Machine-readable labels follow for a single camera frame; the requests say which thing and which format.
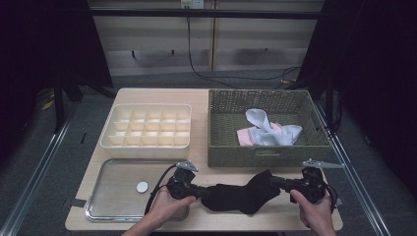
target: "stainless steel tray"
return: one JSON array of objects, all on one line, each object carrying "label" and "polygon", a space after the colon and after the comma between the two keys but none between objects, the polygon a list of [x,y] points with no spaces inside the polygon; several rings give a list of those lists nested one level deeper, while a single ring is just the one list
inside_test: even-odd
[{"label": "stainless steel tray", "polygon": [[[86,204],[86,218],[102,222],[132,222],[142,219],[157,181],[170,165],[178,161],[184,160],[106,160]],[[166,182],[174,171],[175,168],[169,171],[161,183]],[[149,184],[149,188],[141,194],[137,191],[137,185],[144,181]],[[184,207],[172,219],[183,220],[188,210]]]}]

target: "gray carpet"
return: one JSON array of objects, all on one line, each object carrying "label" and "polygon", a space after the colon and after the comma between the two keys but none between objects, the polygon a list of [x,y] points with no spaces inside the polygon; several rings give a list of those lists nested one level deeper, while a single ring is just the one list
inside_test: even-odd
[{"label": "gray carpet", "polygon": [[[282,70],[238,71],[205,73],[238,77],[270,78],[282,74]],[[286,80],[295,79],[296,74]],[[281,86],[278,79],[243,80],[218,79],[239,89],[274,89]],[[219,83],[202,80],[193,73],[165,74],[139,77],[113,78],[115,89],[119,88],[227,88]],[[18,235],[119,235],[121,232],[71,232],[65,228],[69,212],[62,206],[67,198],[73,198],[80,186],[89,159],[97,143],[105,119],[113,102],[89,88],[83,88],[85,97],[78,105],[68,132],[58,148],[45,178],[30,205]],[[8,168],[2,171],[0,180],[0,223],[3,224],[16,203],[22,189],[43,155],[54,128],[54,110],[36,109],[18,151]],[[391,235],[417,234],[417,205],[404,186],[387,169],[380,154],[367,145],[358,124],[345,109],[337,132],[358,175],[361,177],[372,200],[380,210]],[[336,162],[332,156],[328,161]],[[341,170],[326,170],[329,183],[344,201],[339,208],[343,228],[339,235],[376,235],[367,215],[359,204],[345,174]],[[206,233],[199,235],[223,235]],[[277,235],[276,233],[233,233],[224,235]],[[309,235],[306,232],[279,232],[278,235]]]}]

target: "sock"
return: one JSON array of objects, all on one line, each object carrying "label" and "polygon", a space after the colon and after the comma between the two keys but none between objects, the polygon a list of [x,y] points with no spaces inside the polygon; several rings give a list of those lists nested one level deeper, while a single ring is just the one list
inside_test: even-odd
[{"label": "sock", "polygon": [[247,185],[217,184],[208,187],[211,191],[202,204],[213,211],[240,210],[245,214],[256,213],[267,201],[280,194],[278,188],[269,185],[269,170],[255,175]]}]

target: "black curtain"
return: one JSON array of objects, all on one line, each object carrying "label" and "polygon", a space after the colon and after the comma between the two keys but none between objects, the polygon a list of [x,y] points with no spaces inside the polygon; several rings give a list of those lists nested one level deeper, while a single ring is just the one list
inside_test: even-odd
[{"label": "black curtain", "polygon": [[327,0],[322,12],[299,80],[318,98],[331,76],[343,104],[417,199],[417,2]]},{"label": "black curtain", "polygon": [[40,90],[64,85],[112,87],[87,0],[0,3],[1,159],[19,141]]}]

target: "hand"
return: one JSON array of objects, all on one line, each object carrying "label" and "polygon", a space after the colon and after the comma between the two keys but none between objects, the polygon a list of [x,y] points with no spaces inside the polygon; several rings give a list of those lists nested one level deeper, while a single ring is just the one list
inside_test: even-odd
[{"label": "hand", "polygon": [[163,186],[157,193],[156,199],[147,215],[132,226],[123,235],[146,236],[169,220],[180,208],[193,203],[196,197],[189,196],[182,200],[171,197],[168,189]]},{"label": "hand", "polygon": [[312,204],[297,190],[291,190],[290,194],[300,205],[301,221],[312,229],[313,235],[336,235],[331,219],[329,196],[324,196],[316,204]]}]

